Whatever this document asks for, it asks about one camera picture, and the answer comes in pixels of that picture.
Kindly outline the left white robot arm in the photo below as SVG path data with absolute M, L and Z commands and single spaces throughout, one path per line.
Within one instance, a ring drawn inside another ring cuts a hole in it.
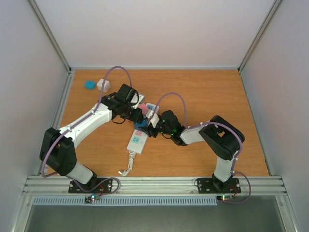
M 49 166 L 54 174 L 73 180 L 80 190 L 93 192 L 99 186 L 97 175 L 77 160 L 75 149 L 93 131 L 117 116 L 123 121 L 141 123 L 143 114 L 139 105 L 143 101 L 143 94 L 122 84 L 117 92 L 101 97 L 93 108 L 74 122 L 60 129 L 49 128 L 40 151 L 41 169 Z

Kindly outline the right aluminium corner post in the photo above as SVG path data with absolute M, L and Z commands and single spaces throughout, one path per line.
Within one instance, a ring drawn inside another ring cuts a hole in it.
M 253 41 L 251 42 L 244 58 L 242 59 L 239 67 L 238 72 L 241 74 L 242 70 L 245 68 L 246 64 L 248 63 L 250 57 L 252 56 L 253 52 L 257 48 L 260 40 L 263 38 L 268 26 L 270 25 L 271 21 L 273 20 L 275 14 L 277 13 L 278 9 L 280 8 L 283 0 L 274 0 L 269 11 L 267 12 L 261 26 L 259 27 Z

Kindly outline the white power strip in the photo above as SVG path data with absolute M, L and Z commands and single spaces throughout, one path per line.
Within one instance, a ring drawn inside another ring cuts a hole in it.
M 141 154 L 143 151 L 143 148 L 146 144 L 148 136 L 146 133 L 134 129 L 133 134 L 129 140 L 129 143 L 127 145 L 127 150 L 129 152 L 134 152 L 136 154 Z

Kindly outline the small circuit board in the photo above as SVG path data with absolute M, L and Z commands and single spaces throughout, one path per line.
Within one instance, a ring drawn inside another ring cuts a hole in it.
M 87 204 L 93 203 L 93 202 L 95 202 L 95 201 L 97 201 L 97 200 L 99 200 L 99 199 L 100 199 L 100 196 L 99 196 L 99 195 L 90 195 L 90 196 L 86 196 L 86 197 L 84 198 L 84 203 L 87 203 Z
M 229 200 L 232 200 L 234 199 L 234 195 L 220 195 L 220 196 L 217 196 L 217 201 L 218 202 L 226 202 L 226 201 L 229 201 Z

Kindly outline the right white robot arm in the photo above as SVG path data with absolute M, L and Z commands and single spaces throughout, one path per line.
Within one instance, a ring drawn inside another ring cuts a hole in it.
M 244 135 L 222 117 L 216 115 L 210 121 L 197 126 L 185 127 L 171 111 L 164 111 L 147 126 L 140 127 L 148 137 L 158 134 L 167 135 L 174 144 L 187 146 L 197 142 L 206 142 L 217 155 L 217 163 L 207 188 L 214 193 L 224 193 L 234 188 L 233 171 L 237 156 L 242 151 Z

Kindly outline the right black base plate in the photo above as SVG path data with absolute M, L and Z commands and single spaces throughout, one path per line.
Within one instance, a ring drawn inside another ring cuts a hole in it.
M 241 193 L 239 179 L 235 177 L 229 178 L 226 182 L 222 182 L 215 178 L 198 178 L 197 189 L 201 194 Z

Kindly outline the teal cube plug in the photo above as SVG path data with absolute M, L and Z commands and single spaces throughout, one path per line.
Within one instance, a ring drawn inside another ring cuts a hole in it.
M 86 88 L 86 89 L 94 89 L 95 87 L 96 87 L 96 82 L 94 82 L 94 81 L 90 81 L 90 80 L 87 80 L 87 81 L 85 81 L 85 83 L 84 83 L 84 87 Z

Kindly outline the left aluminium corner post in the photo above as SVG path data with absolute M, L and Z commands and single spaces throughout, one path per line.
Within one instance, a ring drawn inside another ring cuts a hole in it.
M 37 20 L 39 21 L 43 31 L 45 32 L 46 36 L 48 37 L 49 41 L 51 42 L 55 52 L 57 53 L 58 57 L 60 58 L 64 68 L 66 69 L 67 73 L 71 72 L 71 67 L 65 58 L 56 38 L 54 37 L 45 17 L 43 16 L 37 2 L 35 0 L 27 0 L 30 8 L 32 9 L 34 15 L 36 16 Z

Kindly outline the left aluminium rail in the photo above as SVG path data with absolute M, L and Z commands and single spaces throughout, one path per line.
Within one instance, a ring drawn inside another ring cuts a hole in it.
M 67 103 L 67 100 L 68 100 L 68 97 L 69 97 L 70 89 L 71 89 L 71 86 L 72 86 L 72 83 L 73 83 L 74 74 L 75 74 L 75 70 L 71 69 L 69 74 L 66 77 L 64 86 L 63 86 L 62 91 L 60 93 L 60 97 L 59 97 L 58 103 L 56 105 L 56 111 L 54 113 L 53 120 L 52 120 L 52 123 L 51 123 L 51 127 L 54 128 L 54 129 L 58 129 L 60 124 L 61 124 L 63 114 L 64 114 L 64 111 L 65 111 L 65 107 L 66 107 L 66 103 Z M 48 169 L 47 164 L 43 165 L 43 161 L 44 161 L 43 146 L 44 146 L 44 141 L 42 142 L 40 152 L 39 152 L 39 159 L 40 159 L 41 164 L 40 164 L 37 175 L 42 175 L 42 174 L 46 175 L 46 172 L 47 172 L 47 169 Z

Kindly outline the blue cube socket adapter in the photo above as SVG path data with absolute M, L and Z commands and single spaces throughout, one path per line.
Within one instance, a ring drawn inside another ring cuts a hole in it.
M 148 121 L 145 118 L 143 119 L 141 123 L 134 123 L 134 128 L 138 131 L 144 132 L 143 128 L 147 128 L 147 127 L 148 127 Z

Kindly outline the front aluminium rail frame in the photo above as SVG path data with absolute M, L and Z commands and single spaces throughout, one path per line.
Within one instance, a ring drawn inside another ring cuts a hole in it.
M 119 196 L 197 196 L 196 177 L 119 177 Z M 287 190 L 280 176 L 249 177 L 252 196 L 286 196 Z M 70 180 L 60 176 L 42 178 L 29 176 L 23 194 L 68 195 Z

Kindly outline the white cube plug with picture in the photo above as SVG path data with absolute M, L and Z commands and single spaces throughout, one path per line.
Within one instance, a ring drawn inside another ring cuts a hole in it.
M 108 92 L 111 89 L 111 84 L 108 80 L 100 79 L 96 84 L 98 90 L 103 90 L 103 92 Z

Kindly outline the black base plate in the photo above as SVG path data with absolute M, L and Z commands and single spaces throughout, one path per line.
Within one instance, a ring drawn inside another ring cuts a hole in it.
M 120 188 L 120 180 L 115 177 L 102 178 L 95 177 L 92 178 L 87 184 L 82 184 L 77 180 L 71 180 L 69 184 L 68 193 L 71 194 L 113 194 Z
M 239 179 L 235 177 L 229 178 L 226 182 L 222 182 L 215 178 L 198 178 L 197 189 L 201 194 L 241 193 Z

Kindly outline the right small circuit board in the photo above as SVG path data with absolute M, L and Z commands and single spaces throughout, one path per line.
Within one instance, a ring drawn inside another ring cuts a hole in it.
M 217 196 L 217 201 L 218 202 L 226 202 L 226 201 L 229 201 L 229 200 L 232 200 L 234 199 L 234 195 L 220 195 L 220 196 Z

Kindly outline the aluminium corner post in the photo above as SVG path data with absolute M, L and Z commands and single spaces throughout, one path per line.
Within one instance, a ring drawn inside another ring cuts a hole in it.
M 49 41 L 51 42 L 55 52 L 57 53 L 58 57 L 60 58 L 64 68 L 66 69 L 67 73 L 71 72 L 71 67 L 65 58 L 56 38 L 54 37 L 45 17 L 43 16 L 37 2 L 35 0 L 27 0 L 30 8 L 32 9 L 34 15 L 36 16 L 37 20 L 39 21 L 43 31 L 45 32 L 46 36 L 48 37 Z
M 252 56 L 253 52 L 257 48 L 260 40 L 263 38 L 268 26 L 270 25 L 271 21 L 273 20 L 275 14 L 277 13 L 278 9 L 280 8 L 283 0 L 274 0 L 269 11 L 267 12 L 261 26 L 259 27 L 253 41 L 251 42 L 244 58 L 242 59 L 239 67 L 238 72 L 241 74 L 242 70 L 245 68 L 246 64 L 248 63 L 250 57 Z

